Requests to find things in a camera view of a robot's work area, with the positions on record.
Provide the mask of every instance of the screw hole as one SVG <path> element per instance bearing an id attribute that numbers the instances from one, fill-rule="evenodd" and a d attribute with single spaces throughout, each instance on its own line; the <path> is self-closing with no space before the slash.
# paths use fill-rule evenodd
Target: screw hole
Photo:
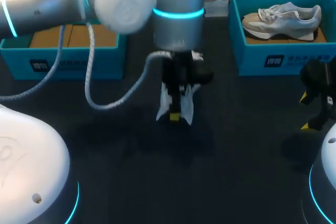
<path id="1" fill-rule="evenodd" d="M 35 202 L 36 204 L 40 204 L 42 202 L 42 198 L 40 194 L 34 194 L 32 196 L 33 202 Z"/>

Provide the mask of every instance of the shoe sole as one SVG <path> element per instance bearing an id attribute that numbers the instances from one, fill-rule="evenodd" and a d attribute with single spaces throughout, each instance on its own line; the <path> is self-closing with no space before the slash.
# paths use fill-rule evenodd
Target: shoe sole
<path id="1" fill-rule="evenodd" d="M 292 31 L 292 32 L 287 33 L 287 34 L 283 34 L 283 33 L 260 33 L 260 32 L 257 32 L 257 31 L 247 29 L 244 26 L 243 26 L 243 29 L 245 31 L 247 31 L 249 34 L 253 35 L 254 37 L 257 37 L 257 38 L 262 39 L 262 40 L 269 40 L 270 38 L 272 38 L 275 35 L 285 35 L 285 36 L 288 36 L 289 38 L 293 38 L 293 39 L 297 39 L 297 40 L 303 40 L 303 41 L 314 41 L 314 39 L 315 39 L 315 36 L 314 36 L 313 32 L 303 33 L 303 32 Z"/>

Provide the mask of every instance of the shoelace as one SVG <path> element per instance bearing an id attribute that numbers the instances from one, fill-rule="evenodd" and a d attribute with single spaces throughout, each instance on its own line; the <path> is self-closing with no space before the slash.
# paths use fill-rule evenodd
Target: shoelace
<path id="1" fill-rule="evenodd" d="M 273 9 L 278 7 L 279 5 L 271 6 L 268 9 L 258 9 L 259 18 L 263 21 L 267 21 L 273 19 L 274 17 L 281 17 L 279 12 L 275 12 Z"/>

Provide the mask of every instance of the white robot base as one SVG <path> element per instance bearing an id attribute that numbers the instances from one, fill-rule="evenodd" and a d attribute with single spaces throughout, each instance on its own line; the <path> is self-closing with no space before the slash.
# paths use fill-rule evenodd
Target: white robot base
<path id="1" fill-rule="evenodd" d="M 79 198 L 61 136 L 0 106 L 0 224 L 78 223 Z"/>
<path id="2" fill-rule="evenodd" d="M 336 124 L 326 135 L 302 198 L 306 224 L 336 223 Z"/>

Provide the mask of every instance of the silver arm segment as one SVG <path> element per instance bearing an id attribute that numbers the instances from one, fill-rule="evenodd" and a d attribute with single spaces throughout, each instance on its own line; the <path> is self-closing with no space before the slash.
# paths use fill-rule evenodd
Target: silver arm segment
<path id="1" fill-rule="evenodd" d="M 17 37 L 80 22 L 79 0 L 1 0 L 0 38 Z M 87 17 L 94 14 L 85 5 Z"/>

